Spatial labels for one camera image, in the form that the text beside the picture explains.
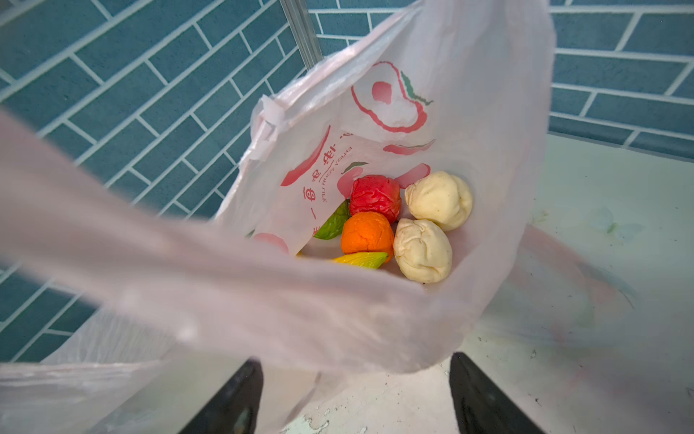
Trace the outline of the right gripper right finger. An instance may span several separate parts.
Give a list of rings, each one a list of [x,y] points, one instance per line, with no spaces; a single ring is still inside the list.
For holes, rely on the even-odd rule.
[[[449,387],[460,433],[542,434],[542,430],[464,353],[450,360]]]

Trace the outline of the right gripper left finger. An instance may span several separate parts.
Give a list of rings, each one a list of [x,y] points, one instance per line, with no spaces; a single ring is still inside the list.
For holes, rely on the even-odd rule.
[[[179,433],[253,434],[263,385],[261,363],[249,359]]]

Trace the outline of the pink plastic bag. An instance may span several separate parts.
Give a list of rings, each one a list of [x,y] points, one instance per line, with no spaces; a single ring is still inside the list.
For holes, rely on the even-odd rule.
[[[211,222],[127,204],[1,119],[1,255],[103,312],[52,365],[1,368],[5,433],[175,433],[242,367],[258,433],[318,403],[453,433],[434,368],[471,356],[549,433],[693,430],[693,171],[546,147],[545,1],[429,1],[258,103]],[[450,275],[303,257],[339,168],[472,189]]]

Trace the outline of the orange toy fruit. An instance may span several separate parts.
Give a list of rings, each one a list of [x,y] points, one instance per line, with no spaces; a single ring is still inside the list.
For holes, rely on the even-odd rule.
[[[393,257],[394,231],[389,220],[380,213],[362,212],[350,217],[343,226],[343,254],[384,252],[386,262]]]

